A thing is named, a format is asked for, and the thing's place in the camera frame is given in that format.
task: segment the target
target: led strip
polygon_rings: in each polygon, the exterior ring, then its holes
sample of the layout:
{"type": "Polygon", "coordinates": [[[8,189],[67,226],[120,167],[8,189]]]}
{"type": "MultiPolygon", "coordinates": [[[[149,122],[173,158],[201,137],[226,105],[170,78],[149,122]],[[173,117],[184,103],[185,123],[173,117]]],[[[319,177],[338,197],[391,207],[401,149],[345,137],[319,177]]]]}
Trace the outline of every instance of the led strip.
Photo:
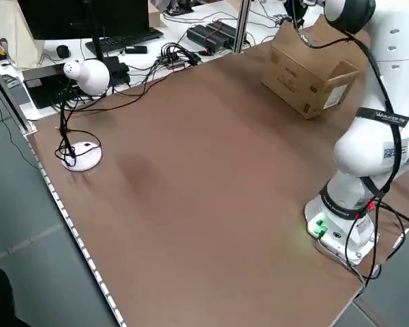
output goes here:
{"type": "Polygon", "coordinates": [[[41,175],[44,178],[48,189],[50,190],[53,199],[56,202],[56,205],[58,206],[59,210],[61,211],[62,217],[64,218],[68,229],[71,232],[71,235],[74,238],[74,241],[76,242],[78,248],[80,249],[80,251],[83,254],[83,257],[85,258],[85,260],[87,261],[87,264],[89,266],[89,268],[91,269],[91,272],[93,273],[93,276],[95,277],[95,280],[97,281],[97,284],[100,287],[100,290],[103,293],[104,298],[106,299],[106,302],[108,303],[113,315],[115,316],[115,319],[118,322],[118,325],[120,327],[127,327],[126,323],[124,322],[123,316],[120,313],[120,310],[117,308],[117,305],[115,304],[114,299],[112,298],[112,296],[109,293],[109,290],[106,286],[106,284],[103,282],[103,278],[101,276],[101,274],[99,273],[97,266],[94,263],[93,258],[91,257],[91,255],[89,254],[88,249],[85,247],[85,244],[83,243],[82,238],[80,237],[79,233],[77,232],[76,227],[74,227],[73,221],[70,217],[70,215],[68,214],[68,212],[66,211],[58,193],[55,190],[55,187],[53,186],[51,180],[49,179],[49,177],[47,176],[47,172],[45,171],[45,169],[42,167],[42,164],[40,163],[35,150],[33,150],[33,147],[31,146],[30,142],[28,140],[27,144],[29,145],[30,150],[32,151],[33,156],[35,157],[35,160],[38,164],[38,168],[40,169],[41,175]]]}

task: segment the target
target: computer monitor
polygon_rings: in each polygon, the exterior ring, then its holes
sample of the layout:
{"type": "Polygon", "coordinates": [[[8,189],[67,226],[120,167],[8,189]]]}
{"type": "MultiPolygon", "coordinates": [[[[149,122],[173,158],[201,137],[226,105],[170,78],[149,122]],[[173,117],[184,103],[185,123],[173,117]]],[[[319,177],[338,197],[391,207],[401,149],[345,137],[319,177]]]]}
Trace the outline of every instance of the computer monitor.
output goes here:
{"type": "Polygon", "coordinates": [[[147,0],[18,0],[18,3],[35,40],[93,37],[88,3],[100,37],[149,30],[147,0]]]}

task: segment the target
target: keyboard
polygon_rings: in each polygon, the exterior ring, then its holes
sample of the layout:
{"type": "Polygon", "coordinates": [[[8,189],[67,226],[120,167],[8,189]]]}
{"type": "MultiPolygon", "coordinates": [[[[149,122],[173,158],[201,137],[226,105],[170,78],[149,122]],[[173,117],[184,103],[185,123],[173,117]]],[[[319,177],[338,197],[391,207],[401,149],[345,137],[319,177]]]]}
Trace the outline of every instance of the keyboard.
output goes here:
{"type": "MultiPolygon", "coordinates": [[[[105,37],[100,39],[100,44],[102,46],[102,52],[107,53],[110,51],[124,49],[126,46],[135,46],[145,41],[154,40],[163,35],[164,34],[161,31],[150,27],[149,31],[144,33],[137,33],[128,36],[105,37]]],[[[94,42],[88,42],[85,44],[85,46],[95,55],[94,42]]]]}

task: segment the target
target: brown table surface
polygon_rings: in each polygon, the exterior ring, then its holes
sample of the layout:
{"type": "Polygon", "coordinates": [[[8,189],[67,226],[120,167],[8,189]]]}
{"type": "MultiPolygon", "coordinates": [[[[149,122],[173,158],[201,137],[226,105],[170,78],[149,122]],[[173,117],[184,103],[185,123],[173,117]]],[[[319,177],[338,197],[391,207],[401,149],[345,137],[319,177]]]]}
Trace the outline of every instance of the brown table surface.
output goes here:
{"type": "MultiPolygon", "coordinates": [[[[58,116],[36,124],[30,141],[128,326],[328,326],[357,292],[357,278],[314,249],[303,208],[335,173],[333,145],[363,83],[306,121],[261,84],[266,57],[266,44],[227,55],[131,106],[76,115],[70,127],[103,144],[86,173],[54,156],[58,116]]],[[[409,215],[409,174],[387,202],[409,215]]],[[[399,230],[381,222],[385,257],[399,230]]]]}

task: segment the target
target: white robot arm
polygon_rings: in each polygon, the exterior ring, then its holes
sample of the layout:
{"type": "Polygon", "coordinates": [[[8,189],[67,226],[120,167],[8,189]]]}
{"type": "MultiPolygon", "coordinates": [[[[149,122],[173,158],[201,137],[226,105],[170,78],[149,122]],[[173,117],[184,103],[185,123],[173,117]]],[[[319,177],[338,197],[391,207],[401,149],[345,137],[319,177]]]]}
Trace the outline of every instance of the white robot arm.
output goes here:
{"type": "MultiPolygon", "coordinates": [[[[371,67],[361,107],[378,118],[401,121],[402,160],[398,177],[409,171],[409,0],[326,0],[324,15],[331,26],[342,32],[355,34],[364,29],[371,37],[371,52],[394,112],[400,116],[386,112],[385,96],[371,67]]],[[[335,156],[338,172],[307,204],[305,217],[309,233],[316,238],[319,226],[327,227],[321,241],[345,258],[346,240],[355,215],[374,197],[361,178],[370,178],[377,189],[382,189],[393,171],[391,126],[357,116],[337,142],[335,156]]],[[[368,214],[364,215],[357,217],[347,243],[348,259],[353,264],[358,264],[374,246],[374,225],[368,214]]]]}

